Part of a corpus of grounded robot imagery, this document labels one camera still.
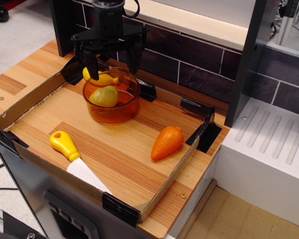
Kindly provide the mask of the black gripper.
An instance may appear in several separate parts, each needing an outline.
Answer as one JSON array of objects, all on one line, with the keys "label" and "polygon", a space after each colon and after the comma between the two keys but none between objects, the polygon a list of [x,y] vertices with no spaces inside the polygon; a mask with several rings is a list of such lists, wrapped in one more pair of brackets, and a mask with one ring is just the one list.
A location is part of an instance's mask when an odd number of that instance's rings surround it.
[{"label": "black gripper", "polygon": [[123,18],[136,18],[140,4],[132,15],[127,15],[124,0],[93,0],[95,24],[89,30],[74,34],[74,54],[83,58],[94,80],[99,80],[98,61],[95,54],[126,51],[129,57],[129,70],[135,74],[139,70],[142,52],[147,42],[148,27],[124,23]]}]

